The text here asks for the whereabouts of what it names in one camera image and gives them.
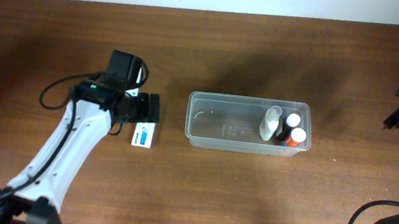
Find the white Panadol box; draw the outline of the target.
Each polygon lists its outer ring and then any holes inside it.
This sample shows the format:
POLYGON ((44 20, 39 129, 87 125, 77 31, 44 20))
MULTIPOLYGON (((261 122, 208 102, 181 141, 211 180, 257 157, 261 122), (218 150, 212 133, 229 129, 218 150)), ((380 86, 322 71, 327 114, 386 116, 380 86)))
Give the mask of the white Panadol box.
POLYGON ((138 148, 151 148, 155 129, 156 124, 153 122, 137 123, 131 146, 137 146, 138 148))

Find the white spray bottle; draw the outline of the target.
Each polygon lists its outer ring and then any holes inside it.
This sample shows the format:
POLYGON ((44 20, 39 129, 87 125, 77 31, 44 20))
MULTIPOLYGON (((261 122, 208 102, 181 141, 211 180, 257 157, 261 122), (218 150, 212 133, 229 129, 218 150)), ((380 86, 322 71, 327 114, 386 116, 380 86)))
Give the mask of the white spray bottle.
POLYGON ((271 106, 261 122, 260 125, 260 137, 264 141, 269 141, 275 134, 280 124, 280 117, 282 115, 282 108, 279 106, 271 106))

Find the orange tube white cap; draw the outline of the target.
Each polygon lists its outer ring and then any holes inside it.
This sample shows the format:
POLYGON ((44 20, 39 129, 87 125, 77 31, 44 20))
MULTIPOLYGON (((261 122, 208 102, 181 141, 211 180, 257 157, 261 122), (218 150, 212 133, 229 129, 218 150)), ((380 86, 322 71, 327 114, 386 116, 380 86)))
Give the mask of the orange tube white cap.
POLYGON ((301 142, 304 142, 307 138, 306 132, 302 128, 294 128, 290 131, 289 135, 282 142, 284 147, 294 148, 301 142))

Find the dark bottle white cap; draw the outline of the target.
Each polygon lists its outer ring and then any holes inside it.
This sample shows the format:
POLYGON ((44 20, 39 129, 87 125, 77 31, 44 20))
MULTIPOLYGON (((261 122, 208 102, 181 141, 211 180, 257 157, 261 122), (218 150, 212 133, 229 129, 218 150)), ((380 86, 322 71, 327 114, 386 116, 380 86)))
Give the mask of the dark bottle white cap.
POLYGON ((295 127, 298 127, 301 122, 301 117, 297 113, 291 113, 286 118, 283 119, 283 123, 281 124, 280 133, 276 132, 276 138, 278 141, 284 141, 290 134, 291 130, 295 127))

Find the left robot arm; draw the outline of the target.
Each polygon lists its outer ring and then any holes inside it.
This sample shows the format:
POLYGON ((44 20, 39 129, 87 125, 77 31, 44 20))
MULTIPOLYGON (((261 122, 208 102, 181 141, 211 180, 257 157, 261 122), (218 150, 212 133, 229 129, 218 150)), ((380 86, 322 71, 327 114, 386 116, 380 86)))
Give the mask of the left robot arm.
POLYGON ((105 70, 79 75, 59 105, 64 116, 56 130, 0 189, 0 224, 62 224, 64 197, 94 146, 113 136, 113 127, 159 122, 159 95, 139 91, 149 76, 143 59, 117 49, 105 70), (18 223, 20 214, 26 219, 18 223))

